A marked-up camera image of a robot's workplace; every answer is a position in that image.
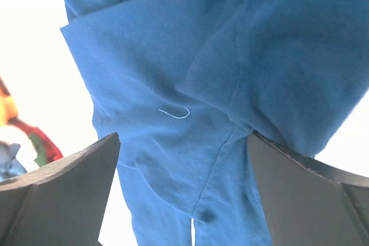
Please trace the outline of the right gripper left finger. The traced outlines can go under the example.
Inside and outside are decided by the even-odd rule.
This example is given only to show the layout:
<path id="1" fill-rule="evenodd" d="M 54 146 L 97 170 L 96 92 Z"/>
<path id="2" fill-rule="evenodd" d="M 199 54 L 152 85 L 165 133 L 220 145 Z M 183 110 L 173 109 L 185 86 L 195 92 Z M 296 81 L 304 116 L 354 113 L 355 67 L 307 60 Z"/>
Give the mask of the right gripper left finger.
<path id="1" fill-rule="evenodd" d="M 1 245 L 98 245 L 120 149 L 112 133 L 1 182 Z"/>

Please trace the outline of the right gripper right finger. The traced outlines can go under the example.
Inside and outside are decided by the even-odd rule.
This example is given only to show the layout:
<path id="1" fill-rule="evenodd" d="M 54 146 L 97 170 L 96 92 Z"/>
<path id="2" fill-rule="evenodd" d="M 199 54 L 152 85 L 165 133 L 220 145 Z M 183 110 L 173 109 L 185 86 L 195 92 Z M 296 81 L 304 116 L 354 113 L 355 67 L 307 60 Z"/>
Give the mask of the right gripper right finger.
<path id="1" fill-rule="evenodd" d="M 367 246 L 368 178 L 247 137 L 273 245 Z"/>

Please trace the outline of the dark blue t shirt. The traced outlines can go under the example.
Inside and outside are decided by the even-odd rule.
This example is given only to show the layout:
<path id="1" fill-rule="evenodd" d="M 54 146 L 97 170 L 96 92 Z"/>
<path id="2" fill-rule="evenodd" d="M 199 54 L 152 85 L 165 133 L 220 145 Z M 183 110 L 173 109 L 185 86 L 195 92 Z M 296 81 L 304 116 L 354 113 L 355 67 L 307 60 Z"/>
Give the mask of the dark blue t shirt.
<path id="1" fill-rule="evenodd" d="M 64 0 L 138 245 L 271 245 L 246 138 L 314 157 L 368 89 L 368 0 Z"/>

